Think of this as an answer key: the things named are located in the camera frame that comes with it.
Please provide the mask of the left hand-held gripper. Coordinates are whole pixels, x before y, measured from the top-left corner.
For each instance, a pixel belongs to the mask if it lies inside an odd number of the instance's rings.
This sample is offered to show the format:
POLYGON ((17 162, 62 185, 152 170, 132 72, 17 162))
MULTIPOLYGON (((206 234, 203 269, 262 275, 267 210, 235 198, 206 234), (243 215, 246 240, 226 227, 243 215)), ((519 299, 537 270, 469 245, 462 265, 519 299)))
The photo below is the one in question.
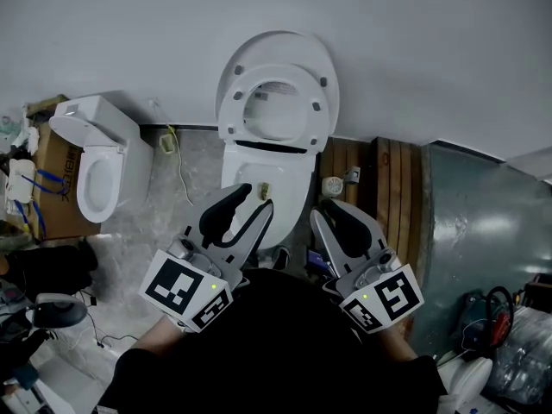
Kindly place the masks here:
POLYGON ((249 183, 231 185, 189 208, 184 215, 184 237, 156 252, 140 296, 196 333, 221 316, 234 301, 232 291, 242 282, 242 266, 273 220, 273 201, 269 199, 230 241, 223 241, 237 208, 251 191, 249 183))

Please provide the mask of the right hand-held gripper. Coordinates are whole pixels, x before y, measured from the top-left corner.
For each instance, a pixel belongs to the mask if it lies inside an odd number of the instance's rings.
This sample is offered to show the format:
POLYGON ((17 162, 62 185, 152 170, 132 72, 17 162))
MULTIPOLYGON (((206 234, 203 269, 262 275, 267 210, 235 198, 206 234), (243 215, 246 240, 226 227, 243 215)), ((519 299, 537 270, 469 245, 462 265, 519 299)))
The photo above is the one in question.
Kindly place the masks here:
POLYGON ((321 206, 310 212, 310 226, 334 276, 340 278, 336 291, 343 297, 339 304, 343 313, 371 334, 393 326, 423 305, 411 266, 386 248, 376 220, 340 200, 324 199, 321 206), (348 257, 368 259, 371 253, 377 254, 350 272, 348 257))

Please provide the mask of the person's left forearm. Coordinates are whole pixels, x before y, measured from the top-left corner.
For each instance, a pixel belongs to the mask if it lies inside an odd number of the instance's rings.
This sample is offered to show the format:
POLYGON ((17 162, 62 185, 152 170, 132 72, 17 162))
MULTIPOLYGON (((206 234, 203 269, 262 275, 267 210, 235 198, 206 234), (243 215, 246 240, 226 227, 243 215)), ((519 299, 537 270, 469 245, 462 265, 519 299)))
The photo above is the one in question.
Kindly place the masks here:
POLYGON ((172 319, 163 316, 131 348, 148 351, 160 357, 167 357, 180 352, 187 336, 188 333, 181 330, 172 319))

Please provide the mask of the person's right forearm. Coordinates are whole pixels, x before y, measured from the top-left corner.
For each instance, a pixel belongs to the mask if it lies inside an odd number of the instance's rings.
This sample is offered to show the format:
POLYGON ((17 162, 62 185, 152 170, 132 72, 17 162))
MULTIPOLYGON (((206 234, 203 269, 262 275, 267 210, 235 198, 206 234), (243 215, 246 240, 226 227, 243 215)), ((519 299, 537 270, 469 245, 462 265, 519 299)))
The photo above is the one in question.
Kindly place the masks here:
POLYGON ((373 334, 375 341, 390 361, 414 361, 417 354, 395 327, 389 327, 373 334))

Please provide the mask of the small white toilet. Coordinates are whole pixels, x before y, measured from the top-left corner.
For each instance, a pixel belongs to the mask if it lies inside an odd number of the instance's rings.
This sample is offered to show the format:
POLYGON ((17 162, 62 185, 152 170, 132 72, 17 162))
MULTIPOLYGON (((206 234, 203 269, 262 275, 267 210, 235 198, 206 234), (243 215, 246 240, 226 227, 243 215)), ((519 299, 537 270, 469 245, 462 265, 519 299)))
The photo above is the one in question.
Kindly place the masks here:
POLYGON ((154 150, 138 124, 101 96, 57 105, 53 132, 82 150, 77 201, 82 215, 103 223, 119 210, 139 210, 146 198, 154 150))

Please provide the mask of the white toilet lid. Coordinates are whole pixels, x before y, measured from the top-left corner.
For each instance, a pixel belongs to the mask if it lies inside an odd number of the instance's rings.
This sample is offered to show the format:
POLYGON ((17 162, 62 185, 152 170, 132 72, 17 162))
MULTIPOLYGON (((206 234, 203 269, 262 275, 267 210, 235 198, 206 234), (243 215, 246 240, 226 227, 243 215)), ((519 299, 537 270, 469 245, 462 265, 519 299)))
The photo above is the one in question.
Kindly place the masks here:
POLYGON ((340 88, 333 60, 317 38, 292 31, 268 31, 245 41, 230 56, 216 88, 215 116, 232 83, 245 71, 265 65, 294 65, 306 70, 322 87, 330 114, 329 136, 340 110, 340 88))

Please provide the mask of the person's black shoe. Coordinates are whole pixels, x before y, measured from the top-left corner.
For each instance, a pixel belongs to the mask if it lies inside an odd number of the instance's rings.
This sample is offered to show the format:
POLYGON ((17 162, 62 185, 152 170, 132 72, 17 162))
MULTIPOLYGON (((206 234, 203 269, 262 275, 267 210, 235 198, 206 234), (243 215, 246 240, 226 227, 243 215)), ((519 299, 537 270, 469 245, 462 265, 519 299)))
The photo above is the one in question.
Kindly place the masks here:
POLYGON ((285 246, 277 246, 273 250, 272 261, 273 270, 281 271, 287 268, 291 255, 290 251, 285 246))

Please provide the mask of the wooden slat platform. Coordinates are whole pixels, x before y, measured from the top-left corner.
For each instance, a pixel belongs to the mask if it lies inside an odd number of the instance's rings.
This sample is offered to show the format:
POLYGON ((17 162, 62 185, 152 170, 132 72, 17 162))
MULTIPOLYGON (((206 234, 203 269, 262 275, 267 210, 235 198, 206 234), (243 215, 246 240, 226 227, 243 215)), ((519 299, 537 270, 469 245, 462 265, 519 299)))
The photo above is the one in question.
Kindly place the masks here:
MULTIPOLYGON (((351 166, 359 166, 360 182, 356 187, 346 188, 345 192, 337 198, 320 197, 315 207, 322 209, 321 202, 324 199, 336 199, 366 212, 381 227, 387 242, 386 248, 393 250, 402 264, 411 266, 420 290, 422 275, 418 257, 423 218, 421 157, 420 147, 402 141, 382 137, 377 137, 369 143, 334 139, 330 150, 323 152, 321 162, 323 178, 343 175, 351 166)), ((362 334, 367 334, 339 307, 343 297, 336 291, 336 281, 340 278, 334 276, 324 251, 318 246, 316 240, 315 243, 332 273, 329 282, 323 287, 324 290, 353 328, 362 334)), ((365 256, 348 257, 350 272, 377 253, 371 253, 368 259, 365 256)), ((394 324, 399 326, 401 333, 409 332, 413 313, 414 311, 394 324)))

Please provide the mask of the person's black shirt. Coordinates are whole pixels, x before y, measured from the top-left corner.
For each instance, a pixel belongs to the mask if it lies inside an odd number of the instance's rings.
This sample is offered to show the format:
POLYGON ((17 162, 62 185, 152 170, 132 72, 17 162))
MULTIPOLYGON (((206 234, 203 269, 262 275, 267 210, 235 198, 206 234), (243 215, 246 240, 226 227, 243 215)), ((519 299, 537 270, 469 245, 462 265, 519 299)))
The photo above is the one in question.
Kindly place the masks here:
POLYGON ((249 270, 179 353, 127 350, 93 414, 436 414, 435 361, 390 361, 318 287, 249 270))

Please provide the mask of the teal metal platform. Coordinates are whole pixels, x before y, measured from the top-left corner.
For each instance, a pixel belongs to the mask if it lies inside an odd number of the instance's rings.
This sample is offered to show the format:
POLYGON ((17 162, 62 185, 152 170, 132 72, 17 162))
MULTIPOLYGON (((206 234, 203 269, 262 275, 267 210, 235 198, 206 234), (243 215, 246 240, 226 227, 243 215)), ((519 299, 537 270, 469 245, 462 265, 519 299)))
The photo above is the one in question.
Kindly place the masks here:
POLYGON ((497 285, 515 292, 539 273, 552 274, 552 186, 435 144, 423 150, 423 175, 424 304, 409 341, 419 354, 441 355, 451 348, 464 294, 497 285))

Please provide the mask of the brown cardboard box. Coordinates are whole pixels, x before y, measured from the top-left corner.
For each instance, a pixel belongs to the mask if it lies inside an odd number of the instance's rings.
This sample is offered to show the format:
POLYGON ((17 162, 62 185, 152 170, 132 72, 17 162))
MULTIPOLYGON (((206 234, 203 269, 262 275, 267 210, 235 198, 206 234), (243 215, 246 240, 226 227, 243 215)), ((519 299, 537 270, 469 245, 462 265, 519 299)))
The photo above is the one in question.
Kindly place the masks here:
POLYGON ((88 221, 78 207, 78 170, 83 149, 61 138, 48 123, 57 105, 66 100, 58 95, 28 106, 28 119, 40 133, 38 150, 32 157, 37 172, 29 221, 34 237, 43 241, 100 232, 100 225, 88 221))

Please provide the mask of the red black power tool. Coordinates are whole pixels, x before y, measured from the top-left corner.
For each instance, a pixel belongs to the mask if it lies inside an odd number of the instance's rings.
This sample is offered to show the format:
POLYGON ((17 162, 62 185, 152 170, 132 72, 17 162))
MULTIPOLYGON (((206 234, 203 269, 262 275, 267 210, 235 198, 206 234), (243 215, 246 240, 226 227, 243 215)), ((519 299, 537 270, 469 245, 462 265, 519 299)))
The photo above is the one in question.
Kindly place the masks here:
POLYGON ((514 303, 509 291, 496 286, 486 295, 485 343, 489 350, 499 348, 511 332, 514 320, 514 303))

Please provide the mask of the grey padded stool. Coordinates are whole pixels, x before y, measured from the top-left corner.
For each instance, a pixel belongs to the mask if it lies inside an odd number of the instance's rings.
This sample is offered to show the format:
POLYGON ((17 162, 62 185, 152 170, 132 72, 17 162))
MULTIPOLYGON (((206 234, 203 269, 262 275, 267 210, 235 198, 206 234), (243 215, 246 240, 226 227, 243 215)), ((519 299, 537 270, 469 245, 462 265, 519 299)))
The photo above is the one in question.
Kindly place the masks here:
POLYGON ((87 315, 86 304, 73 296, 41 293, 36 296, 31 323, 37 329, 64 329, 81 323, 87 315))

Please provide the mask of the clear plastic wrapped bundle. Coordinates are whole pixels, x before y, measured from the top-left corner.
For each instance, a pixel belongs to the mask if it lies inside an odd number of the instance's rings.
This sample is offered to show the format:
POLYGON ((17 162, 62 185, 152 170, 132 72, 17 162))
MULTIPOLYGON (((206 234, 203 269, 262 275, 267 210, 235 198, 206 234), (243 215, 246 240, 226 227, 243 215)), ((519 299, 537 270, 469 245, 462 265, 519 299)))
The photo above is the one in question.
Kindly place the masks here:
POLYGON ((539 402, 552 385, 552 314, 518 306, 510 334, 497 349, 495 391, 521 405, 539 402))

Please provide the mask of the white plastic pouch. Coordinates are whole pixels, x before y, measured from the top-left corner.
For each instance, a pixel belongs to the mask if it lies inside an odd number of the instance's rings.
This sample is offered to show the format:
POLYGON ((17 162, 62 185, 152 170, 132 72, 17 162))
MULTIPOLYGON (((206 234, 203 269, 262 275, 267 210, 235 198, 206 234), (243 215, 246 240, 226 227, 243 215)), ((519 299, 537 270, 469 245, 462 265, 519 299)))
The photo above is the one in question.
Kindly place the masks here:
POLYGON ((28 204, 32 199, 36 167, 32 160, 9 161, 9 177, 6 187, 8 200, 28 204))

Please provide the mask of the white crumpled paper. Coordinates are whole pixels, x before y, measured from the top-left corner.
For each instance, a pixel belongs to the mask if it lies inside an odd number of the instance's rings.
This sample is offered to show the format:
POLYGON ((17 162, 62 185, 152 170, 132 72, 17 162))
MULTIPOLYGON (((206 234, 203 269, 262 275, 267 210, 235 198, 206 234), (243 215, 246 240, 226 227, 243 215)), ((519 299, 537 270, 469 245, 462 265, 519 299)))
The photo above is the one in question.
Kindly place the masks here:
POLYGON ((40 133, 34 126, 24 127, 19 135, 12 142, 12 146, 26 150, 30 155, 34 155, 38 150, 40 133))

